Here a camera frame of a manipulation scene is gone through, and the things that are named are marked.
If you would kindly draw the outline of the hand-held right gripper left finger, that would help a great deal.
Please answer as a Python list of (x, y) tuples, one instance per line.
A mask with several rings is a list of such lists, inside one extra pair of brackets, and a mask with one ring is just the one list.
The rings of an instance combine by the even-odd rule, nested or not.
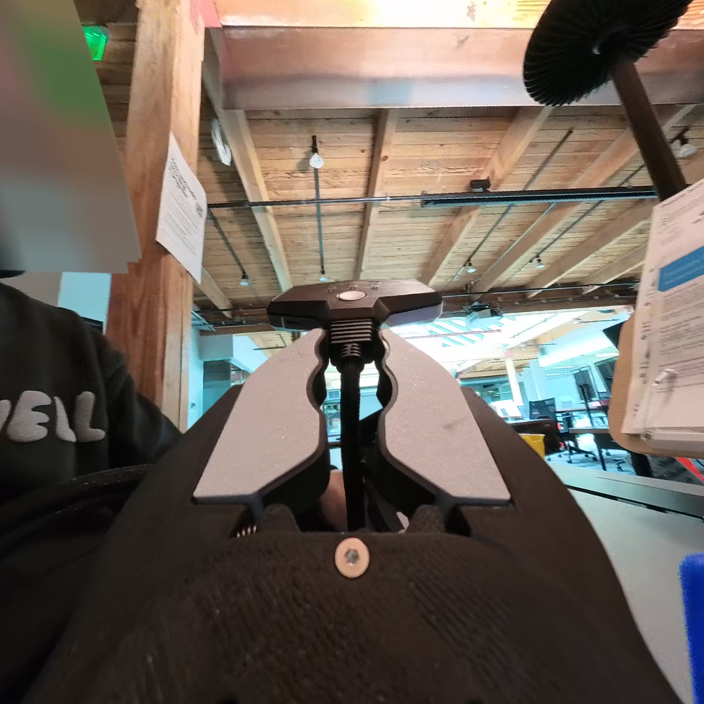
[(322, 352), (325, 331), (308, 332), (242, 386), (193, 492), (198, 505), (238, 504), (260, 515), (273, 504), (298, 515), (330, 479)]

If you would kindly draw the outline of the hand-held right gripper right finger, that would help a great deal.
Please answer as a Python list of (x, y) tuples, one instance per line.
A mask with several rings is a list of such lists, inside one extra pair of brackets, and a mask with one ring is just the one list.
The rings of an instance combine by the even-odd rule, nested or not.
[(398, 512), (508, 506), (509, 488), (456, 380), (391, 330), (380, 337), (379, 378), (390, 388), (377, 426), (383, 498)]

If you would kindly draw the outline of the black hub device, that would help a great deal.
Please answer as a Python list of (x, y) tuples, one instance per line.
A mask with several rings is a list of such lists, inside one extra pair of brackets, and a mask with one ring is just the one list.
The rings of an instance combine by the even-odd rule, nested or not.
[(379, 329), (433, 322), (443, 299), (415, 279), (355, 279), (296, 286), (269, 302), (269, 323), (282, 330), (323, 329), (331, 345), (372, 347)]

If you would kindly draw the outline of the white paper notice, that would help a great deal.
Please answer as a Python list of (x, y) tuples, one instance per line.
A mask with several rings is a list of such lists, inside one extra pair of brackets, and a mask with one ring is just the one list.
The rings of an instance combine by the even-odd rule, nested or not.
[(206, 192), (170, 133), (155, 239), (198, 284), (206, 215)]

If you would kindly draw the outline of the printed paper document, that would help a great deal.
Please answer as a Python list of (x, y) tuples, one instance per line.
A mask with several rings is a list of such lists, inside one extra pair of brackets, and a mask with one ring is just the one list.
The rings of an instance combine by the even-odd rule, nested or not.
[(653, 209), (623, 431), (703, 451), (703, 180)]

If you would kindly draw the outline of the blue object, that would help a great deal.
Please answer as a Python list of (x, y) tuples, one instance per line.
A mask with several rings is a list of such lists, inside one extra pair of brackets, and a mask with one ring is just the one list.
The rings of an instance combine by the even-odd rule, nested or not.
[(679, 578), (692, 697), (694, 703), (703, 703), (703, 553), (692, 553), (682, 559)]

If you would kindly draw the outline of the wooden pillar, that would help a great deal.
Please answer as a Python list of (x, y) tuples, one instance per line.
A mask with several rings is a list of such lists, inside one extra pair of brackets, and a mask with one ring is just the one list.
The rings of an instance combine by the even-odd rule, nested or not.
[(193, 279), (157, 242), (169, 138), (197, 166), (205, 24), (198, 1), (138, 1), (125, 176), (141, 258), (111, 282), (107, 335), (140, 392), (185, 431)]

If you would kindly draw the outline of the black finned lamp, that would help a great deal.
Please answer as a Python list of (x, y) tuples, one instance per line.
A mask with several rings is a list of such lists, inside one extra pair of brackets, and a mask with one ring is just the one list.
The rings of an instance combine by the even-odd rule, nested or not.
[(542, 106), (575, 103), (612, 82), (657, 197), (687, 188), (636, 62), (677, 25), (690, 1), (551, 1), (533, 29), (522, 78)]

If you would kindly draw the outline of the green exit sign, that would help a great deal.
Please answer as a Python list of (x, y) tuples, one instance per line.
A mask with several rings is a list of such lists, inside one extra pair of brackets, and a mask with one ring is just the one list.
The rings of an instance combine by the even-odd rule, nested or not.
[(101, 62), (110, 39), (108, 28), (105, 25), (83, 24), (82, 30), (93, 62)]

